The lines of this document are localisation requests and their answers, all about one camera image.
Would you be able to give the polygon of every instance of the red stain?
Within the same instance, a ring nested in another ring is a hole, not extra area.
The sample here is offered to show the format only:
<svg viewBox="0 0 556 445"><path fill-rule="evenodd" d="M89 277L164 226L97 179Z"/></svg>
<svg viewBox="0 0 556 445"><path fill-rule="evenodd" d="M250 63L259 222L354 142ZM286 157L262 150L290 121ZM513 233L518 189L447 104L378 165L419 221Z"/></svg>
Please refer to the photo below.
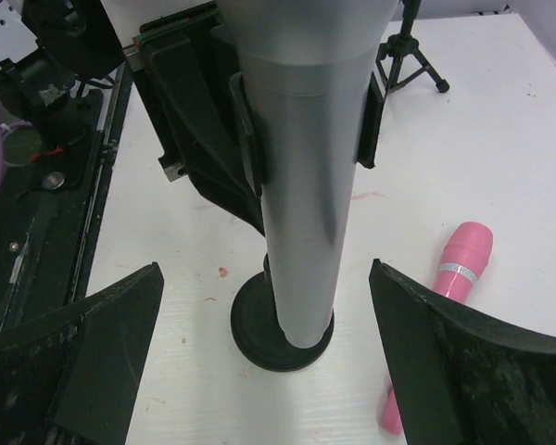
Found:
<svg viewBox="0 0 556 445"><path fill-rule="evenodd" d="M366 199L367 197L385 197L385 195L379 192L361 193L360 195L352 195L351 200L360 201L362 199Z"/></svg>

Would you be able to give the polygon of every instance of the pink cap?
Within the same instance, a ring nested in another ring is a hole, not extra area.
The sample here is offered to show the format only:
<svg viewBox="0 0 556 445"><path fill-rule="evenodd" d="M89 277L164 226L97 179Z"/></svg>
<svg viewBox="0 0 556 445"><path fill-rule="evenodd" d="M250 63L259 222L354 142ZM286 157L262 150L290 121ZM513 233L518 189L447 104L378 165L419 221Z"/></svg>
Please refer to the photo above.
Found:
<svg viewBox="0 0 556 445"><path fill-rule="evenodd" d="M398 402L396 401L396 393L393 388L389 392L389 398L387 399L387 405L381 416L381 426L385 431L391 434L399 436L404 430L401 424L401 417L399 416Z"/></svg>
<svg viewBox="0 0 556 445"><path fill-rule="evenodd" d="M490 252L492 252L490 229L479 222L464 222L445 246L441 263L457 263L467 267L479 278L488 266Z"/></svg>

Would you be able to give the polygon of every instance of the tripod leg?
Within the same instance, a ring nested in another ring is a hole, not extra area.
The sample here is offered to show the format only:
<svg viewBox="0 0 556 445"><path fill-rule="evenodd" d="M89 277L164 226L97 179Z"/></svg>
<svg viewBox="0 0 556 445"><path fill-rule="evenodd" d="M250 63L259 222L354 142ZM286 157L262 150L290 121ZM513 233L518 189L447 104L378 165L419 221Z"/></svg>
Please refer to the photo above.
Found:
<svg viewBox="0 0 556 445"><path fill-rule="evenodd" d="M383 82L383 85L387 86L389 80L387 79L387 74L385 74L385 68L383 68L383 63L378 58L376 61L376 65L377 65L377 70L379 71L379 77L381 78L381 82Z"/></svg>
<svg viewBox="0 0 556 445"><path fill-rule="evenodd" d="M389 72L389 80L385 85L386 91L394 91L399 81L399 74L401 73L401 64L404 61L403 56L394 56L391 62L391 71Z"/></svg>
<svg viewBox="0 0 556 445"><path fill-rule="evenodd" d="M430 62L426 59L422 51L416 48L414 51L412 51L412 54L414 55L414 57L416 57L418 63L420 63L423 66L423 68L426 70L428 75L433 79L433 81L435 81L436 89L438 90L438 92L446 93L449 90L449 83L445 79L441 78L438 72L436 72L435 68L433 68Z"/></svg>

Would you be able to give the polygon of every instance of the pink object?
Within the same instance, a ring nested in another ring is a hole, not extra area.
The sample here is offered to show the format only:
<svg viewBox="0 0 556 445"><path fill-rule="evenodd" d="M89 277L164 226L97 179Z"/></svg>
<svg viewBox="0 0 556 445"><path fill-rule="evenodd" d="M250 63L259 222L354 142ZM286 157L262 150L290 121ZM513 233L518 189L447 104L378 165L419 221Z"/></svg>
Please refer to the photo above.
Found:
<svg viewBox="0 0 556 445"><path fill-rule="evenodd" d="M475 282L488 266L492 232L479 222L464 222L443 250L433 290L444 297L465 303ZM393 388L381 417L381 426L391 434L403 431Z"/></svg>

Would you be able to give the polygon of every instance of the screw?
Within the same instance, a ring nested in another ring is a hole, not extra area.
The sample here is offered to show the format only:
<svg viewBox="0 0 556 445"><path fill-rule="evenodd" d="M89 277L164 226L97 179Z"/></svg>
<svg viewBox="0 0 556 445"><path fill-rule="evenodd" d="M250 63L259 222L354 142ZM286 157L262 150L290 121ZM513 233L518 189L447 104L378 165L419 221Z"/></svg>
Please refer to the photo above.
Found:
<svg viewBox="0 0 556 445"><path fill-rule="evenodd" d="M45 190L57 190L66 181L66 176L62 172L51 172L41 182L41 187Z"/></svg>

